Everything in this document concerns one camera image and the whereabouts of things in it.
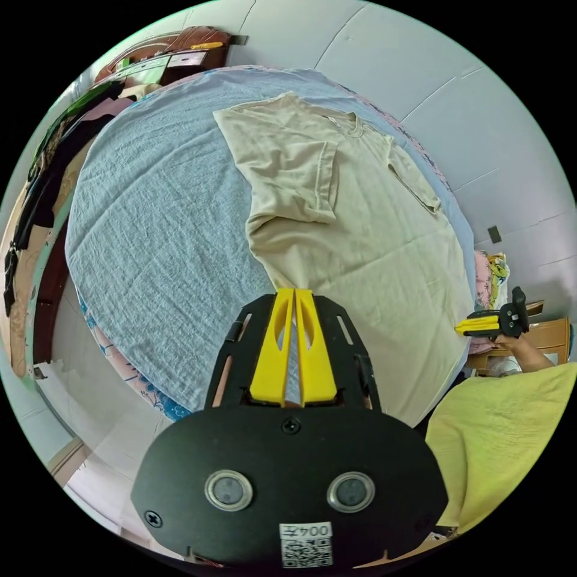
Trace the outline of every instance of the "qr code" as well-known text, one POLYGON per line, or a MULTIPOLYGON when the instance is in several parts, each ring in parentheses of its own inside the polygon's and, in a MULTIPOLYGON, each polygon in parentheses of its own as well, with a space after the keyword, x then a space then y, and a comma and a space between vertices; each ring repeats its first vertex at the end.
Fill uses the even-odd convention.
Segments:
POLYGON ((285 569, 306 569, 332 565, 330 539, 283 539, 282 564, 285 569))

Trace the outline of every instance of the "floor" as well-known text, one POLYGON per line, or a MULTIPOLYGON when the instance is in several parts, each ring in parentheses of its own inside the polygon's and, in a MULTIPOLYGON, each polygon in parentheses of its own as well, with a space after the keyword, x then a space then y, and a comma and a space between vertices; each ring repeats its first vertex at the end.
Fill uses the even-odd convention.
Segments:
POLYGON ((46 398, 93 451, 70 486, 110 521, 150 538, 129 495, 146 449, 170 421, 138 398, 102 355, 70 279, 56 318, 53 361, 39 366, 46 398))

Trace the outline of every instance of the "light blue bed sheet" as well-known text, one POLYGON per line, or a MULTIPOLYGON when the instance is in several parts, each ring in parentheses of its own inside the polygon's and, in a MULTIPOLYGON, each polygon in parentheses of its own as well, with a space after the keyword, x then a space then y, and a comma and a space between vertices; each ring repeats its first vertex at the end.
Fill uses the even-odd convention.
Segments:
MULTIPOLYGON (((312 70, 219 69, 153 93, 123 111, 91 147, 70 211, 66 257, 98 327, 159 391, 190 411, 203 407, 231 322, 246 303, 273 291, 245 238, 250 186, 212 112, 288 91, 355 112, 403 143, 441 199, 474 295, 471 228, 434 163, 386 113, 312 70)), ((287 398, 298 401, 294 352, 291 361, 287 398)), ((465 361, 466 353, 447 386, 465 361)))

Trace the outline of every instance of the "camera lens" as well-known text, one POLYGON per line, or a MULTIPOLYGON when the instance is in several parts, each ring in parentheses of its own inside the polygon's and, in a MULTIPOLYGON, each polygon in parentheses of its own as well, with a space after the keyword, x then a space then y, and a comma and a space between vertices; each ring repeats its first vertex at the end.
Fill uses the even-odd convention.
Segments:
POLYGON ((249 480, 237 471, 217 471, 204 485, 206 498, 222 511, 241 511, 252 501, 249 480))
POLYGON ((370 477, 351 471, 339 475, 329 486, 327 501, 341 513, 357 513, 368 507, 374 498, 375 488, 370 477))

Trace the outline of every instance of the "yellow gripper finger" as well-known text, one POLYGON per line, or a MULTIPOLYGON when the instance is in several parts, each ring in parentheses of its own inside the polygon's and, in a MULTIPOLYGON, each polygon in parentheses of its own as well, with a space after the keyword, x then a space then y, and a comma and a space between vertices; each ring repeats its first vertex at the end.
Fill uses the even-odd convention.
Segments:
POLYGON ((498 331, 499 317, 498 315, 491 315, 465 319, 455 327, 455 330, 461 335, 464 335, 466 332, 475 331, 498 331))
POLYGON ((251 397, 257 402, 284 407, 294 295, 292 288, 281 288, 276 294, 250 388, 251 397), (284 337, 279 347, 283 329, 284 337))
POLYGON ((312 291, 297 289, 295 303, 301 406, 334 401, 337 386, 312 291))

